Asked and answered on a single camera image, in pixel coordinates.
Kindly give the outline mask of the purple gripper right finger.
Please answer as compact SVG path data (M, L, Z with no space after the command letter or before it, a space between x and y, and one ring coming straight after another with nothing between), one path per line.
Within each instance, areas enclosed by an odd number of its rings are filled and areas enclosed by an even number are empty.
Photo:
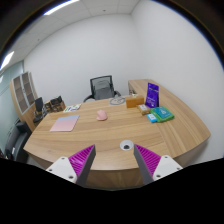
M145 185L182 169L170 156L160 156L140 145L134 145L134 156Z

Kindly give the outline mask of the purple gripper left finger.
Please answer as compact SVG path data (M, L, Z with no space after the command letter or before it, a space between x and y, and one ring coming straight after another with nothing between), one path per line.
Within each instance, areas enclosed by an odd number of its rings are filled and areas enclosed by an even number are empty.
M95 146L91 145L70 157L60 157L47 171L79 186L85 186L95 156Z

